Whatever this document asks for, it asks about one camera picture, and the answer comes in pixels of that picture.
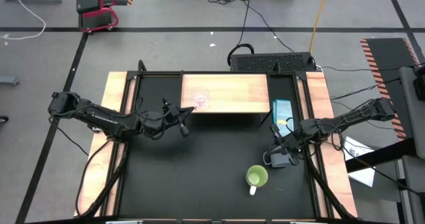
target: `yellow cable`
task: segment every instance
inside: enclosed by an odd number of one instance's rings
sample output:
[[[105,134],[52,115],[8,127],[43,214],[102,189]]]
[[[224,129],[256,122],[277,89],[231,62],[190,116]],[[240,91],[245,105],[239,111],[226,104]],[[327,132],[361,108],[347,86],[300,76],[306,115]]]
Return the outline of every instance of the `yellow cable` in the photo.
[[[316,28],[317,28],[317,24],[319,24],[320,14],[321,14],[321,11],[323,10],[323,7],[325,6],[325,1],[326,0],[321,0],[321,4],[320,4],[320,8],[319,8],[319,13],[317,14],[317,17],[316,17],[316,23],[314,24],[313,34],[312,34],[311,40],[310,40],[310,49],[309,49],[309,52],[310,53],[313,50],[314,37],[316,36]]]

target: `mug handle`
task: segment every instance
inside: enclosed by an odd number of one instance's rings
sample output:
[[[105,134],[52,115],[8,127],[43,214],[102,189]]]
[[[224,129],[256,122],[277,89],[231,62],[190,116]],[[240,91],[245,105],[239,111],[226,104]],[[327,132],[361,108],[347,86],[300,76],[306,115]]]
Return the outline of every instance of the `mug handle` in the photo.
[[[257,187],[251,186],[250,195],[254,195],[256,190],[257,190]]]

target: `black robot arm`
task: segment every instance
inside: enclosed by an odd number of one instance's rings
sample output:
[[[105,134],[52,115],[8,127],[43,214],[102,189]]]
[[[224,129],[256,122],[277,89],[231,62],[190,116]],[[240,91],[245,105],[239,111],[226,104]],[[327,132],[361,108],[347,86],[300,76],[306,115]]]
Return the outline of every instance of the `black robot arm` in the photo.
[[[153,140],[159,139],[166,129],[180,127],[184,137],[189,135],[185,118],[194,108],[179,108],[163,99],[163,113],[140,112],[121,114],[115,110],[80,98],[72,92],[54,92],[48,107],[52,118],[75,118],[87,123],[89,127],[101,129],[109,140],[125,142],[132,135],[143,134]]]
[[[299,128],[282,137],[276,125],[271,127],[277,147],[265,153],[275,168],[299,163],[297,154],[309,144],[322,143],[333,133],[341,133],[349,126],[367,121],[388,121],[394,118],[396,109],[390,100],[377,98],[335,118],[308,119],[299,122]]]

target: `concrete floor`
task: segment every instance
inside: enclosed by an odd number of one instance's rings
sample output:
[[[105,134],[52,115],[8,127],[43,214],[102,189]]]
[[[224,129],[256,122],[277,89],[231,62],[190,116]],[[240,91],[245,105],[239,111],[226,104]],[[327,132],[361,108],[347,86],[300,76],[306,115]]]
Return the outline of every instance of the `concrete floor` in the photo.
[[[411,27],[424,27],[423,0],[398,0]],[[3,27],[40,27],[40,22],[18,3],[0,1]],[[273,27],[312,27],[320,0],[252,0]],[[48,27],[77,27],[75,0],[55,5],[28,5],[42,17]],[[115,8],[120,27],[241,27],[245,6],[208,3],[207,0],[134,0],[129,7]],[[249,12],[247,27],[263,27]],[[327,0],[320,27],[402,28],[391,0]],[[10,37],[29,35],[2,32]],[[10,117],[0,127],[0,218],[2,223],[15,222],[28,188],[35,164],[46,138],[49,124],[47,107],[50,95],[61,91],[82,34],[79,32],[46,32],[25,41],[0,41],[0,74],[16,74],[21,84],[0,86],[5,97],[0,113]],[[71,91],[99,103],[110,71],[135,70],[143,59],[148,70],[228,70],[226,56],[239,39],[239,32],[182,33],[97,33],[89,36]],[[311,33],[278,33],[279,38],[295,52],[308,50]],[[425,34],[414,34],[419,45],[425,45]],[[317,64],[337,68],[368,68],[360,39],[405,38],[405,33],[318,33],[313,49]],[[246,32],[244,42],[256,53],[278,53],[287,50],[269,32]],[[367,72],[325,70],[329,93],[339,96],[374,84]],[[377,90],[362,92],[340,100],[356,106],[379,97]],[[335,115],[347,111],[334,104]],[[390,123],[379,123],[390,128]],[[75,120],[60,123],[72,138],[86,150],[92,133]],[[396,141],[394,132],[379,130],[368,124],[349,128],[346,135],[363,144],[384,147]],[[57,133],[27,221],[71,218],[82,168],[87,158],[66,138]],[[355,197],[359,216],[371,221],[397,223],[395,204]]]

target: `green mug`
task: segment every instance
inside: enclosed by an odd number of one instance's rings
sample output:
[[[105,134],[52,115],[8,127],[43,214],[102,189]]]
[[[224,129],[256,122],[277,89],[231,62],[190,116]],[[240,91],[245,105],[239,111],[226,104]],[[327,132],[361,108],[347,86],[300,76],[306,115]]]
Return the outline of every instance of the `green mug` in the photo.
[[[250,188],[250,195],[254,195],[257,187],[262,187],[268,180],[268,173],[265,168],[260,165],[254,165],[246,172],[246,182]]]

